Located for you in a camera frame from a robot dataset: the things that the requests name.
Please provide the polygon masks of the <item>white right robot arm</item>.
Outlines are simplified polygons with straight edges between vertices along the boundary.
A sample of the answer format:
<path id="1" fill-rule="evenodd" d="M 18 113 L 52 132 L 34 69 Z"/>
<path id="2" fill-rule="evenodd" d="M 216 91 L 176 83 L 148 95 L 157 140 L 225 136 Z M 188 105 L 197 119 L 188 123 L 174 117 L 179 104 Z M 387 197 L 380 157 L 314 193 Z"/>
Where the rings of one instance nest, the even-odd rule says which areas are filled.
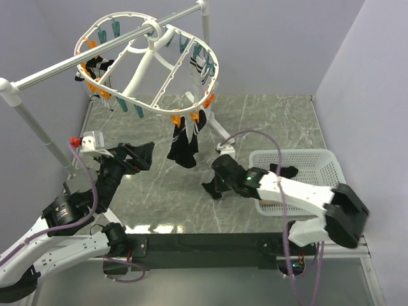
<path id="1" fill-rule="evenodd" d="M 285 207 L 312 214 L 311 219 L 284 226 L 279 241 L 286 254 L 326 241 L 348 249 L 357 248 L 370 212 L 349 185 L 315 186 L 284 178 L 277 171 L 256 167 L 246 170 L 229 155 L 218 157 L 212 169 L 229 190 L 244 198 L 279 201 Z"/>

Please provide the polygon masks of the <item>orange pinched clothespin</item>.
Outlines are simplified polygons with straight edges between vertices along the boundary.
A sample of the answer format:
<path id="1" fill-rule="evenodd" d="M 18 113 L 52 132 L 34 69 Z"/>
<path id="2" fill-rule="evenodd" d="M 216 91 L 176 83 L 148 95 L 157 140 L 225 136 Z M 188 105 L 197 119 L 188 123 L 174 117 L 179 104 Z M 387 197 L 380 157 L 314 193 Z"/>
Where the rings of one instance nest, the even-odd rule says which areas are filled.
<path id="1" fill-rule="evenodd" d="M 176 125 L 178 128 L 181 126 L 181 116 L 180 115 L 170 115 L 171 121 Z"/>

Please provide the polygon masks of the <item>plain black sock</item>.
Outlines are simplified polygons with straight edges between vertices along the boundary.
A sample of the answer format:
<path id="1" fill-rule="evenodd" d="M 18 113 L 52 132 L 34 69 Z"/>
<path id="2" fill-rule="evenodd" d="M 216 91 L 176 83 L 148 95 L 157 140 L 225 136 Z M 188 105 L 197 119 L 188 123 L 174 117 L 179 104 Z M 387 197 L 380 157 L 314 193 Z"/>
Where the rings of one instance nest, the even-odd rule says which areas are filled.
<path id="1" fill-rule="evenodd" d="M 202 183 L 201 184 L 204 190 L 212 197 L 213 200 L 218 200 L 222 198 L 222 194 L 230 191 L 230 187 L 224 183 L 216 183 L 215 181 L 211 181 L 209 183 Z"/>

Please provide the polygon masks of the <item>orange clothespin holding sock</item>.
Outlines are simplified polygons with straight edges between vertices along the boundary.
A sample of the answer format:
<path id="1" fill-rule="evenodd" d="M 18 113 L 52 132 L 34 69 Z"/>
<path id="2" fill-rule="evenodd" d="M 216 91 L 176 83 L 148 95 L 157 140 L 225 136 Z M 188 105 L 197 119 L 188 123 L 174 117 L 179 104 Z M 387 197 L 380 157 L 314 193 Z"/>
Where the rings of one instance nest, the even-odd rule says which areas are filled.
<path id="1" fill-rule="evenodd" d="M 189 115 L 195 123 L 200 122 L 200 111 L 190 112 Z"/>

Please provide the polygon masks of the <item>teal clothespin being pinched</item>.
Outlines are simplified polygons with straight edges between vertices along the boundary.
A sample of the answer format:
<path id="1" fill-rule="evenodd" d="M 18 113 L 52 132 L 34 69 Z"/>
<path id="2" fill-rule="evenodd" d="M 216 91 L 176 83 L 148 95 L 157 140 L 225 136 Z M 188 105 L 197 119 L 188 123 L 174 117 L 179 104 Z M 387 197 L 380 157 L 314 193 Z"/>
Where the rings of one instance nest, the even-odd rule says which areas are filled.
<path id="1" fill-rule="evenodd" d="M 197 58 L 197 56 L 200 55 L 200 52 L 201 52 L 202 50 L 203 50 L 203 46 L 202 46 L 202 45 L 200 45 L 199 43 L 195 44 L 195 45 L 194 45 L 194 48 L 193 48 L 192 58 L 193 58 L 193 59 Z"/>

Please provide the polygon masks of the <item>black and white striped sock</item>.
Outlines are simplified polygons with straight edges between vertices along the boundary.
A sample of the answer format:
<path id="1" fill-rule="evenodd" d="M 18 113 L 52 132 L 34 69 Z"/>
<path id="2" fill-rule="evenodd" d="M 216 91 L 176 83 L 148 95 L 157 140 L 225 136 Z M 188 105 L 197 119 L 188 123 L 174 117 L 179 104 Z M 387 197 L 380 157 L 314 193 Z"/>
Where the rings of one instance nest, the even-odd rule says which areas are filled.
<path id="1" fill-rule="evenodd" d="M 89 59 L 87 62 L 82 62 L 80 67 L 83 68 L 92 79 L 96 79 L 94 70 L 97 69 L 99 71 L 107 71 L 114 61 L 114 59 L 107 60 L 101 56 L 97 56 Z"/>

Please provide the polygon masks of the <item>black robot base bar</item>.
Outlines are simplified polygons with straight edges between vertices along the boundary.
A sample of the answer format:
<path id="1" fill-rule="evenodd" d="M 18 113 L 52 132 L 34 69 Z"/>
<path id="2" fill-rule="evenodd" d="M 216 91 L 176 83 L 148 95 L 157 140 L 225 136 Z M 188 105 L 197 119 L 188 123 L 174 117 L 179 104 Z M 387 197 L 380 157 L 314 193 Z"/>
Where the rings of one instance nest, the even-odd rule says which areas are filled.
<path id="1" fill-rule="evenodd" d="M 115 255 L 146 270 L 256 267 L 276 270 L 284 257 L 281 233 L 129 234 Z"/>

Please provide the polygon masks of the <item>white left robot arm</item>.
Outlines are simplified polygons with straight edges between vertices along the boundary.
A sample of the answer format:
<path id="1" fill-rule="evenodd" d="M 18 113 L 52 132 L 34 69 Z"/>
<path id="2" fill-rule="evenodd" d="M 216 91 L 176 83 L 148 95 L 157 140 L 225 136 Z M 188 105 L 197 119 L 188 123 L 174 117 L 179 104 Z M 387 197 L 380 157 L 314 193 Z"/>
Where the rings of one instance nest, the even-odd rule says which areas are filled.
<path id="1" fill-rule="evenodd" d="M 84 167 L 90 188 L 67 190 L 56 197 L 31 229 L 1 255 L 1 303 L 17 302 L 34 292 L 45 277 L 63 271 L 92 257 L 119 257 L 131 253 L 134 242 L 118 222 L 60 249 L 52 247 L 94 221 L 94 214 L 105 213 L 125 175 L 148 171 L 152 165 L 154 142 L 140 146 L 119 143 L 105 149 L 92 140 L 72 138 L 71 151 L 80 149 L 99 163 L 92 174 Z"/>

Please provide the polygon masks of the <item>white sock black cuff stripes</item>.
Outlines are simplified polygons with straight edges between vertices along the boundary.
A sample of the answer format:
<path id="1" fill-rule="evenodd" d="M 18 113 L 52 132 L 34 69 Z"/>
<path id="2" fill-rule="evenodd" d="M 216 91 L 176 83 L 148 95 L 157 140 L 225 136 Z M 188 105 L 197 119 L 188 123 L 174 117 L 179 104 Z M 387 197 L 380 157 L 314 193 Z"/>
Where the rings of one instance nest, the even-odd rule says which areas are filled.
<path id="1" fill-rule="evenodd" d="M 212 67 L 200 55 L 193 54 L 190 57 L 189 77 L 192 81 L 192 94 L 194 100 L 203 97 L 205 84 L 212 77 Z"/>

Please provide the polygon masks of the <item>white round clip hanger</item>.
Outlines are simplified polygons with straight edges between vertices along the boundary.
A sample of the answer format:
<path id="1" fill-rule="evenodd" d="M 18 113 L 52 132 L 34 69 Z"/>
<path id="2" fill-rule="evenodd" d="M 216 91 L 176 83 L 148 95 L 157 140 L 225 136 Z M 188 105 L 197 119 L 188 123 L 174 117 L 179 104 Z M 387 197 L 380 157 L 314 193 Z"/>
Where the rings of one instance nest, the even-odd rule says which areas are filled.
<path id="1" fill-rule="evenodd" d="M 111 94 L 109 99 L 112 107 L 118 103 L 124 112 L 129 105 L 138 105 L 143 112 L 149 110 L 161 115 L 189 115 L 190 112 L 204 109 L 207 116 L 212 114 L 211 105 L 205 109 L 204 102 L 214 93 L 219 75 L 219 61 L 209 45 L 209 10 L 199 2 L 198 9 L 202 17 L 203 37 L 199 38 L 183 29 L 173 26 L 169 21 L 159 21 L 157 18 L 134 11 L 120 11 L 105 15 L 92 26 L 76 42 L 74 55 L 80 55 L 96 47 L 105 47 L 111 43 L 101 44 L 98 39 L 98 28 L 103 30 L 107 24 L 112 25 L 114 38 L 123 38 L 120 30 L 120 18 L 131 18 L 141 26 L 147 26 L 147 33 L 131 38 L 124 43 L 114 58 L 114 63 L 107 71 L 94 70 L 96 79 L 94 85 Z M 203 97 L 195 101 L 192 94 L 192 81 L 189 77 L 190 57 L 194 45 L 203 46 L 200 56 L 215 63 L 215 75 L 205 84 Z M 91 57 L 104 55 L 99 52 Z M 87 72 L 77 64 L 75 80 L 90 81 Z"/>

